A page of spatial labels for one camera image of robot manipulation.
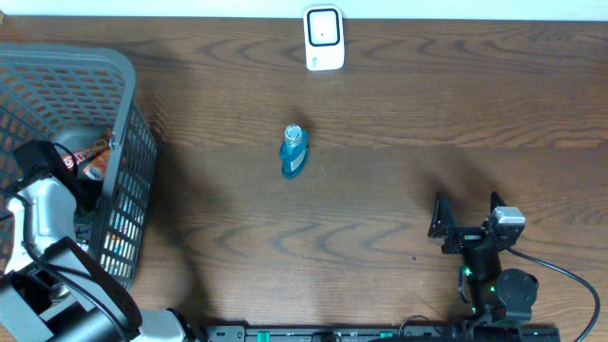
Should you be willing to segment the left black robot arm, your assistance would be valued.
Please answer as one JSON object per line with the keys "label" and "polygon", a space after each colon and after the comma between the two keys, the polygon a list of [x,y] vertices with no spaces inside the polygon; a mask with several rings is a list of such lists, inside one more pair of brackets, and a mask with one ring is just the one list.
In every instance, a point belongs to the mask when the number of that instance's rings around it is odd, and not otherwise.
{"label": "left black robot arm", "polygon": [[1,278],[1,324],[17,341],[194,341],[173,310],[141,310],[76,243],[74,215],[86,192],[56,144],[13,152],[22,179],[4,190],[14,246]]}

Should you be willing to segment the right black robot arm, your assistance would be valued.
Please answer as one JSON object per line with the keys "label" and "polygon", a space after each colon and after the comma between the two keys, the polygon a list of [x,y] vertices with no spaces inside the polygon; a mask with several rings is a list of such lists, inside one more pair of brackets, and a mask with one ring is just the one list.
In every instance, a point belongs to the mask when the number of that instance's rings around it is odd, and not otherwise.
{"label": "right black robot arm", "polygon": [[500,260],[500,252],[514,246],[524,228],[522,211],[507,205],[497,192],[490,195],[490,215],[474,227],[459,226],[446,195],[436,195],[427,235],[444,241],[444,254],[463,257],[459,294],[473,312],[462,323],[466,337],[491,329],[517,332],[531,320],[538,280],[520,269],[503,268]]}

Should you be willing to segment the small orange snack box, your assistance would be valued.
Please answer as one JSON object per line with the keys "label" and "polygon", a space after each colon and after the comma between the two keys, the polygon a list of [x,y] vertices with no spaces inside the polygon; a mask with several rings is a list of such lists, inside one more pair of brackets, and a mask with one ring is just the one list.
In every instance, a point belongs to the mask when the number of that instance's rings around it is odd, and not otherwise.
{"label": "small orange snack box", "polygon": [[84,169],[84,174],[93,181],[103,181],[105,179],[107,167],[110,160],[111,151],[106,150],[95,157]]}

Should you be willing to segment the orange chocolate bar wrapper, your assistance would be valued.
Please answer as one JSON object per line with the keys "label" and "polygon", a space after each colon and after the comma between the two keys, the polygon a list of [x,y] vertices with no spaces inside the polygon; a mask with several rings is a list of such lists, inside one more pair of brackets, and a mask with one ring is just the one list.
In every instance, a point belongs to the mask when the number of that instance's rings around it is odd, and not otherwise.
{"label": "orange chocolate bar wrapper", "polygon": [[109,149],[110,140],[113,138],[113,130],[108,128],[105,130],[97,141],[91,146],[85,147],[76,152],[65,153],[61,156],[64,164],[69,170],[75,166],[80,166],[84,162],[89,162],[95,157]]}

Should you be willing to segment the blue mouthwash bottle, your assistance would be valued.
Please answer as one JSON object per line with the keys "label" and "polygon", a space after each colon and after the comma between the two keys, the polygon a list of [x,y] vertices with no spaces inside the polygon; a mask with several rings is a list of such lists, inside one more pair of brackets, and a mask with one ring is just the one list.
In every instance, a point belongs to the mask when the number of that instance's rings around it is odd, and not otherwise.
{"label": "blue mouthwash bottle", "polygon": [[284,141],[279,149],[281,172],[287,179],[296,177],[306,165],[309,155],[309,132],[296,123],[284,130]]}

